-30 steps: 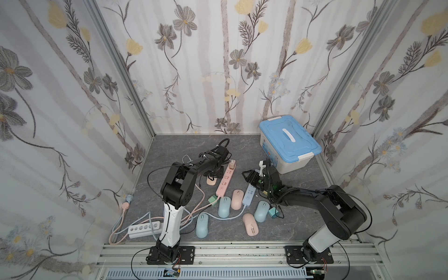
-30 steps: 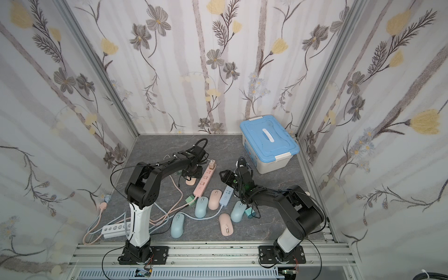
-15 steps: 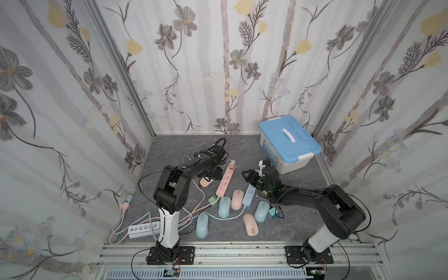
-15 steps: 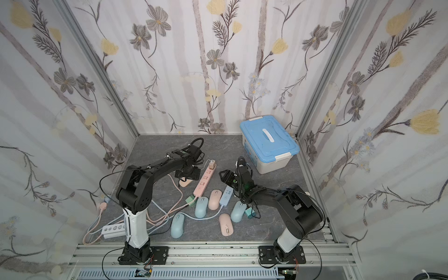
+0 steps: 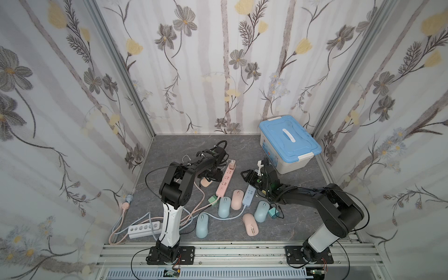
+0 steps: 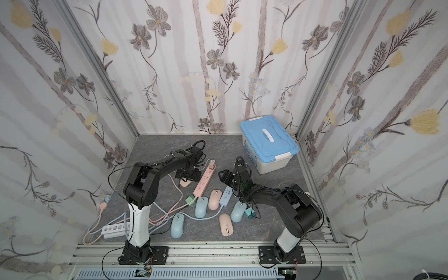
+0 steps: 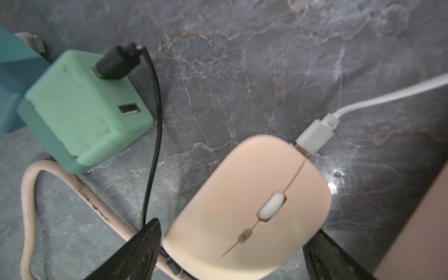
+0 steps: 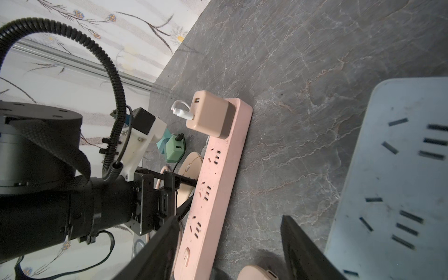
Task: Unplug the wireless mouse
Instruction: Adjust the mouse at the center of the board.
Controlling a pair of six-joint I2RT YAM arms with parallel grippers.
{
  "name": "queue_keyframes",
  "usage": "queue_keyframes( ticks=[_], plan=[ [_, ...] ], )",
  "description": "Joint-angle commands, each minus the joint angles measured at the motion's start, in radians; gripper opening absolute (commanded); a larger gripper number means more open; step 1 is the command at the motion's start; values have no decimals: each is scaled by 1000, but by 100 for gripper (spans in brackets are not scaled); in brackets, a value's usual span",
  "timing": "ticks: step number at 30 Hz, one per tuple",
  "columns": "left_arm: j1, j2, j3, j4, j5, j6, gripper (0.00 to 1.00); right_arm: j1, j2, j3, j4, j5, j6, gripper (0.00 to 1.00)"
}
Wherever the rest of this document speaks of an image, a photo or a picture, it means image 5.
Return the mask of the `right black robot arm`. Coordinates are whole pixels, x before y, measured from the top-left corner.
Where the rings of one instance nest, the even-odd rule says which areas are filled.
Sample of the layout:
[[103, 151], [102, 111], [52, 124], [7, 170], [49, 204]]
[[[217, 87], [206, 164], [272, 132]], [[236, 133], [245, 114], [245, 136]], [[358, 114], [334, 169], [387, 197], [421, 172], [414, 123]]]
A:
[[365, 213], [336, 184], [317, 189], [283, 184], [268, 158], [259, 161], [257, 171], [241, 172], [244, 181], [256, 190], [264, 191], [266, 199], [277, 205], [303, 205], [317, 210], [323, 224], [304, 241], [299, 255], [306, 264], [317, 263], [322, 253], [339, 239], [345, 238], [364, 219]]

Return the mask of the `pink power strip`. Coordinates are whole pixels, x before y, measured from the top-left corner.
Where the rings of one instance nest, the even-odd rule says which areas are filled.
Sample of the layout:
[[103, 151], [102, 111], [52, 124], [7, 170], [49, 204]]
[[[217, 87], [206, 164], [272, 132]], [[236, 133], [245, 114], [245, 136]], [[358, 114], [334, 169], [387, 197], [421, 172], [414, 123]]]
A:
[[229, 167], [229, 165], [227, 166], [226, 171], [225, 171], [225, 173], [222, 177], [222, 180], [219, 184], [219, 187], [215, 193], [217, 197], [222, 198], [225, 196], [226, 190], [228, 189], [228, 187], [230, 185], [230, 182], [231, 182], [232, 176], [235, 172], [235, 169], [236, 169], [236, 166], [234, 169], [231, 169]]

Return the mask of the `blue power strip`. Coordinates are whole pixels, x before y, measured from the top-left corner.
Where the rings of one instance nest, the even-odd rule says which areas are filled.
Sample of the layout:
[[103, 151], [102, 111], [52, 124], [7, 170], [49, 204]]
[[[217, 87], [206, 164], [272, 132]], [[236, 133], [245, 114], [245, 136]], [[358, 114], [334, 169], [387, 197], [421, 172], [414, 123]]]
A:
[[245, 195], [242, 200], [242, 204], [245, 207], [249, 207], [250, 204], [252, 203], [252, 200], [253, 200], [255, 194], [256, 194], [256, 188], [254, 188], [252, 185], [248, 185], [247, 190], [246, 190]]

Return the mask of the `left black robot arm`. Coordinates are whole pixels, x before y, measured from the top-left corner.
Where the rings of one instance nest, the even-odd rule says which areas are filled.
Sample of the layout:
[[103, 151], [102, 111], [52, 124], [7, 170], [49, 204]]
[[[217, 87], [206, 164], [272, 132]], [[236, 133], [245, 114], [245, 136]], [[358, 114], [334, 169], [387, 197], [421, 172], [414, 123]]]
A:
[[221, 182], [224, 164], [228, 159], [228, 142], [221, 140], [211, 149], [199, 151], [185, 163], [172, 162], [162, 180], [159, 194], [163, 204], [163, 228], [156, 245], [146, 258], [149, 265], [158, 262], [173, 264], [180, 252], [180, 223], [184, 206], [193, 192], [196, 179]]

